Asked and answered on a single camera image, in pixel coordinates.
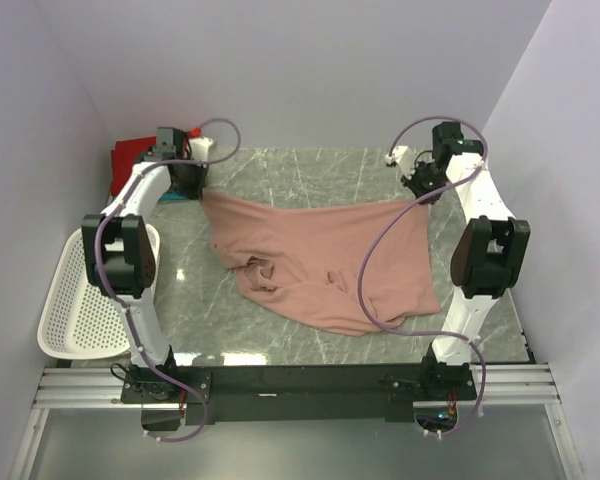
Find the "pink t-shirt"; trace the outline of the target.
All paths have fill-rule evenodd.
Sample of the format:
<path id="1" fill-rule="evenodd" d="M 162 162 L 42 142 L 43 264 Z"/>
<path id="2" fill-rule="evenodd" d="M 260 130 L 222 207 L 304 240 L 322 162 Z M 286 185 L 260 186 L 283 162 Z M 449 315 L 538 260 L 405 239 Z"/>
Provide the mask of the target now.
<path id="1" fill-rule="evenodd" d="M 241 294 L 283 317 L 362 336 L 441 310 L 429 210 L 405 200 L 282 209 L 208 190 L 210 247 Z"/>

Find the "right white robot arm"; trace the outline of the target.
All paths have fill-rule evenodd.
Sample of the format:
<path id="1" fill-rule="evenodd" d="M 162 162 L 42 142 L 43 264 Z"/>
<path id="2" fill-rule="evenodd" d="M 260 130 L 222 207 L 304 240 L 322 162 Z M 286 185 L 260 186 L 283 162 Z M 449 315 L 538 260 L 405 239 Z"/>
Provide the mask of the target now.
<path id="1" fill-rule="evenodd" d="M 487 142 L 462 132 L 469 124 L 439 117 L 432 128 L 431 158 L 420 157 L 402 169 L 401 181 L 421 202 L 434 204 L 453 189 L 466 226 L 452 254 L 453 297 L 443 325 L 432 341 L 440 363 L 469 363 L 482 325 L 520 275 L 530 239 L 526 220 L 517 219 L 502 200 L 488 167 Z"/>

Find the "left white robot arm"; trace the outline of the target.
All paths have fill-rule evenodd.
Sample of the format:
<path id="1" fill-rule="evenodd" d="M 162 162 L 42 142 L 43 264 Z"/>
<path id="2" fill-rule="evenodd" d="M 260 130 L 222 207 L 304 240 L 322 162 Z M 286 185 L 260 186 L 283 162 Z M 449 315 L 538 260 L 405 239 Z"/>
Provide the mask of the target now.
<path id="1" fill-rule="evenodd" d="M 159 128 L 113 202 L 81 224 L 87 280 L 121 312 L 132 363 L 156 367 L 146 375 L 144 389 L 159 402 L 177 395 L 180 378 L 166 368 L 172 349 L 153 305 L 157 260 L 147 219 L 167 192 L 186 200 L 202 198 L 209 171 L 204 162 L 213 145 L 199 127 Z"/>

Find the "folded teal t-shirt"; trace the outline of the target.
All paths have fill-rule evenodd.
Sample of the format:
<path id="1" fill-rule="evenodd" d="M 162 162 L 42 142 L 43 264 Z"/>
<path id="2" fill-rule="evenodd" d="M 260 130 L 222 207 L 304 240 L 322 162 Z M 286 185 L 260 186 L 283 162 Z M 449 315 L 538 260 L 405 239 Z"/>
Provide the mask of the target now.
<path id="1" fill-rule="evenodd" d="M 172 192 L 172 191 L 168 191 L 165 192 L 160 200 L 162 202 L 168 202 L 168 201 L 196 201 L 197 197 L 194 196 L 193 198 L 190 198 L 189 196 L 182 194 L 182 193 L 176 193 L 176 192 Z"/>

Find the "folded red t-shirt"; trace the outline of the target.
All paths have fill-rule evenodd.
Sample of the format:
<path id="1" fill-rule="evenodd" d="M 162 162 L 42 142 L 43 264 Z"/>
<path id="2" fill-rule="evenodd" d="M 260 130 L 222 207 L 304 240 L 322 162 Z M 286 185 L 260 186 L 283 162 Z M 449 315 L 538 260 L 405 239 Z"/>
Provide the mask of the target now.
<path id="1" fill-rule="evenodd" d="M 156 137 L 141 137 L 117 141 L 110 152 L 112 180 L 110 195 L 116 197 L 131 175 L 137 158 L 156 142 Z"/>

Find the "white perforated laundry basket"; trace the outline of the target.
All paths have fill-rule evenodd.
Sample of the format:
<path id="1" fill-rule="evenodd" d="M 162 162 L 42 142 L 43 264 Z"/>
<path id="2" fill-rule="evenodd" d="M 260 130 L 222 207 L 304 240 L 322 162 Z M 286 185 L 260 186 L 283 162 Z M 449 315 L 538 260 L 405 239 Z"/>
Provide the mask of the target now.
<path id="1" fill-rule="evenodd" d="M 119 310 L 88 282 L 79 229 L 64 245 L 40 318 L 37 340 L 44 353 L 62 360 L 106 359 L 130 348 Z"/>

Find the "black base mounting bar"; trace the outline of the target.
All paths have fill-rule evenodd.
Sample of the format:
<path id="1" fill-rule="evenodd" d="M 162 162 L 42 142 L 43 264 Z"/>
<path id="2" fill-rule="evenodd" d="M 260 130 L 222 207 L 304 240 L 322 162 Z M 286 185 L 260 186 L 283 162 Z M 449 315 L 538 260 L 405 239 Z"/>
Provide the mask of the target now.
<path id="1" fill-rule="evenodd" d="M 186 424 L 218 422 L 383 419 L 411 423 L 419 402 L 444 405 L 477 399 L 469 365 L 420 364 L 180 367 L 189 393 L 147 368 L 133 367 L 123 405 L 172 404 Z"/>

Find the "aluminium frame rail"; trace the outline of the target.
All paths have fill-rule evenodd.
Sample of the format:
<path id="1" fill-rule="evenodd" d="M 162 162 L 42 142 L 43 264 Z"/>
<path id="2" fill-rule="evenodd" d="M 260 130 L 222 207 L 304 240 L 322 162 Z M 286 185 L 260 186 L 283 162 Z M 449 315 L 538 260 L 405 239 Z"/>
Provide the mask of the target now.
<path id="1" fill-rule="evenodd" d="M 561 399 L 547 364 L 491 364 L 487 373 L 474 365 L 473 385 L 485 380 L 482 407 L 488 405 L 543 405 L 551 422 L 553 435 L 565 476 L 584 479 L 584 467 Z M 46 368 L 39 381 L 21 445 L 8 475 L 10 479 L 27 479 L 32 471 L 48 414 L 53 409 L 158 409 L 173 410 L 176 403 L 125 403 L 123 382 L 113 378 L 105 368 Z"/>

